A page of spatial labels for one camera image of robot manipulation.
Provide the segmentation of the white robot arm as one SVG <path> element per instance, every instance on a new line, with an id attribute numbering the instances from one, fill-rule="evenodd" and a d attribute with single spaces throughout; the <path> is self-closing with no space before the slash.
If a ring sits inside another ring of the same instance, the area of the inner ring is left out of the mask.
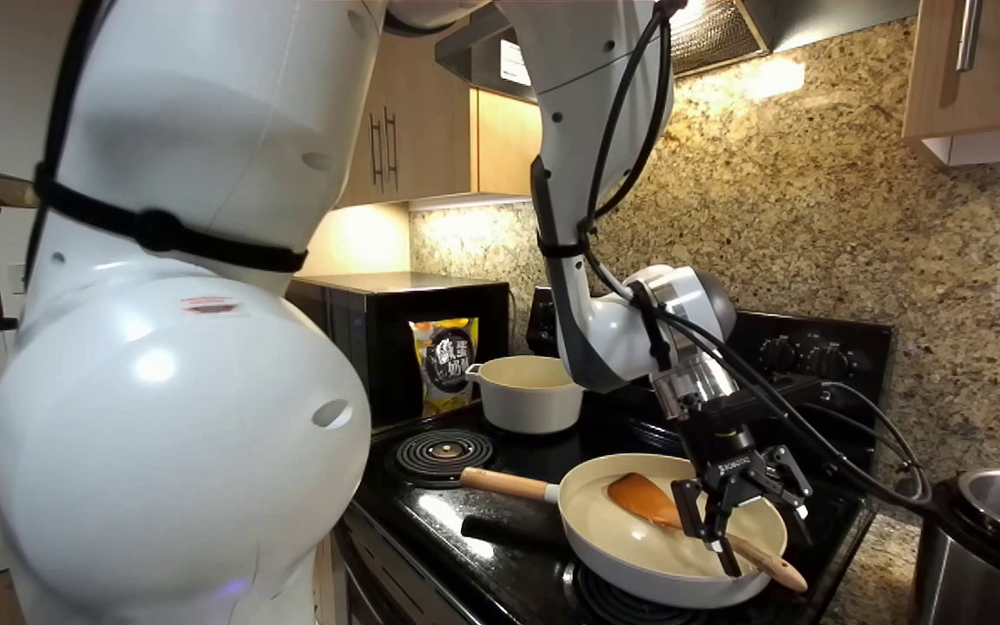
<path id="1" fill-rule="evenodd" d="M 585 390 L 722 339 L 712 277 L 604 277 L 682 0 L 78 0 L 35 166 L 28 309 L 0 379 L 0 532 L 24 625 L 314 625 L 358 494 L 364 385 L 285 299 L 351 169 L 385 27 L 498 11 L 541 105 L 532 162 L 562 357 Z"/>

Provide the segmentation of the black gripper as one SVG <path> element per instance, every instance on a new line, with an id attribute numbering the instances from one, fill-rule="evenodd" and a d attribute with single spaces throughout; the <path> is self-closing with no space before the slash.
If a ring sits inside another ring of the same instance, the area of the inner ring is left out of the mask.
<path id="1" fill-rule="evenodd" d="M 729 542 L 729 510 L 753 497 L 776 505 L 795 544 L 813 542 L 813 487 L 784 445 L 756 445 L 753 424 L 762 419 L 759 399 L 722 394 L 689 404 L 686 416 L 672 424 L 695 461 L 695 475 L 672 487 L 672 502 L 686 519 L 697 519 L 697 532 L 726 577 L 738 577 L 738 560 Z"/>

